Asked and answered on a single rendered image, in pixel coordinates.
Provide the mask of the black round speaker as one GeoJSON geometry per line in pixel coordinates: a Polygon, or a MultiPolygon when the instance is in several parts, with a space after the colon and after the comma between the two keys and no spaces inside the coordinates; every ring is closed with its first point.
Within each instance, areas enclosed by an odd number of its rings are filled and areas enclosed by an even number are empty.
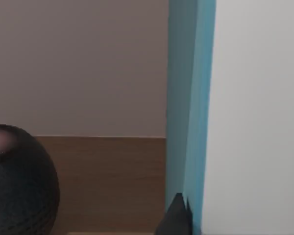
{"type": "Polygon", "coordinates": [[[0,235],[50,235],[60,188],[54,163],[27,131],[0,124],[10,138],[0,150],[0,235]]]}

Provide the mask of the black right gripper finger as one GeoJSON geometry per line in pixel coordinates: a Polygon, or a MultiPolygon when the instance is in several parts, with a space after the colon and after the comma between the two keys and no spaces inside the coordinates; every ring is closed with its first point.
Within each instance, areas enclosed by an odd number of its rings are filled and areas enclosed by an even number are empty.
{"type": "Polygon", "coordinates": [[[154,235],[193,235],[193,214],[182,193],[175,195],[154,235]]]}

